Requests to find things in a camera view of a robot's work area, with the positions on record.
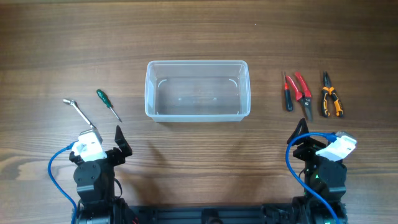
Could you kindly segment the green handled screwdriver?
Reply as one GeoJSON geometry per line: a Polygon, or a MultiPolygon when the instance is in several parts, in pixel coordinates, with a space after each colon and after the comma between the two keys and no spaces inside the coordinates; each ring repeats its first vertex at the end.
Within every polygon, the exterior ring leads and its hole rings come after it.
{"type": "Polygon", "coordinates": [[[112,105],[111,101],[109,100],[107,94],[103,90],[100,90],[100,89],[97,89],[96,93],[97,93],[98,97],[101,99],[101,101],[106,105],[106,107],[108,109],[110,109],[113,112],[113,114],[115,115],[115,117],[119,120],[119,122],[122,123],[121,118],[118,116],[118,114],[113,109],[113,105],[112,105]]]}

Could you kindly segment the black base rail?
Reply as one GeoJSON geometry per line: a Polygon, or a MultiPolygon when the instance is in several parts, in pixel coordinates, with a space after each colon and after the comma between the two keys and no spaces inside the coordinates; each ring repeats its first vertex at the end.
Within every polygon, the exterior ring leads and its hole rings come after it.
{"type": "Polygon", "coordinates": [[[213,207],[151,207],[131,206],[142,224],[286,224],[300,223],[299,215],[290,205],[213,207]]]}

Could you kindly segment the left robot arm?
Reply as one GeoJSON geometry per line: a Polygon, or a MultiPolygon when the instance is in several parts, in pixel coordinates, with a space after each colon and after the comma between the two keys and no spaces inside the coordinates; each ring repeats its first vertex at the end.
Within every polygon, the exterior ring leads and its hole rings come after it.
{"type": "Polygon", "coordinates": [[[80,197],[76,223],[139,223],[126,201],[115,195],[114,186],[121,184],[115,178],[114,168],[132,155],[119,126],[114,141],[118,146],[105,151],[99,131],[93,128],[80,133],[73,143],[69,160],[77,165],[73,178],[80,197]]]}

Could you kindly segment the red black small screwdriver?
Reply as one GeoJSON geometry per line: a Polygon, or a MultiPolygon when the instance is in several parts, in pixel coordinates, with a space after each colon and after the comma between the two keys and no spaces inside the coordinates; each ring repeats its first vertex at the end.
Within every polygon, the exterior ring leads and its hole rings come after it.
{"type": "Polygon", "coordinates": [[[287,111],[293,111],[293,103],[290,95],[289,85],[287,83],[286,75],[283,73],[284,78],[284,98],[285,98],[285,108],[287,111]]]}

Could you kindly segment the red handled cutters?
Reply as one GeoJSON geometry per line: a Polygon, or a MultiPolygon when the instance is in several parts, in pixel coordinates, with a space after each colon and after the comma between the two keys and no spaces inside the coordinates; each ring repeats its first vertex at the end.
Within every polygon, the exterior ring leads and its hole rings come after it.
{"type": "Polygon", "coordinates": [[[305,117],[309,121],[313,121],[312,94],[310,92],[310,89],[300,72],[295,72],[295,77],[300,83],[301,90],[299,90],[296,83],[290,76],[287,75],[286,79],[294,90],[296,101],[298,101],[302,105],[305,117]]]}

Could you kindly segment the silver ratchet wrench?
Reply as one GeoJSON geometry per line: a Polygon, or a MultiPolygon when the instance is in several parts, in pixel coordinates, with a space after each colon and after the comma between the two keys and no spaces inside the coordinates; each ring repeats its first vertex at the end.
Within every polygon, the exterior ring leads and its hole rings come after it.
{"type": "Polygon", "coordinates": [[[91,128],[95,128],[95,125],[86,117],[86,115],[82,112],[82,110],[78,107],[77,103],[74,100],[69,100],[69,99],[63,99],[63,102],[66,105],[70,105],[72,107],[74,107],[76,109],[76,111],[78,112],[78,114],[85,120],[86,123],[88,123],[88,125],[91,128]]]}

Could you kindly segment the clear plastic container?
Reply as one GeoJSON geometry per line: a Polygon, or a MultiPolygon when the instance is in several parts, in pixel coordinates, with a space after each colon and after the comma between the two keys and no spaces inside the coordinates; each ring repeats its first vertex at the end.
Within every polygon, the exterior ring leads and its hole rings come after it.
{"type": "Polygon", "coordinates": [[[251,112],[244,60],[154,60],[148,63],[145,112],[158,123],[240,122],[251,112]]]}

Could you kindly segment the orange black pliers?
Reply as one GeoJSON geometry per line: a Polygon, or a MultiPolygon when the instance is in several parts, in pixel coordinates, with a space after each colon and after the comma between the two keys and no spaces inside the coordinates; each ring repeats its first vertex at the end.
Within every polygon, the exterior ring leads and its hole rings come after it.
{"type": "Polygon", "coordinates": [[[323,88],[322,88],[322,103],[321,112],[323,117],[329,117],[330,111],[328,109],[328,97],[331,97],[335,106],[336,115],[339,118],[344,116],[343,105],[336,94],[336,90],[333,87],[328,72],[323,72],[323,88]]]}

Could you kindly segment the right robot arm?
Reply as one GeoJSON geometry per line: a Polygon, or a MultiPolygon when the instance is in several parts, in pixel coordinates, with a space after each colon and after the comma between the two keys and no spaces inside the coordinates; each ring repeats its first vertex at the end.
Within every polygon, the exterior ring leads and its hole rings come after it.
{"type": "Polygon", "coordinates": [[[292,143],[297,146],[293,156],[305,162],[305,167],[300,172],[304,175],[303,182],[317,193],[332,208],[329,211],[327,205],[316,198],[307,189],[304,195],[294,197],[289,209],[291,223],[348,223],[345,204],[341,198],[346,193],[347,168],[343,161],[333,162],[325,157],[316,155],[327,147],[314,138],[305,137],[292,143]]]}

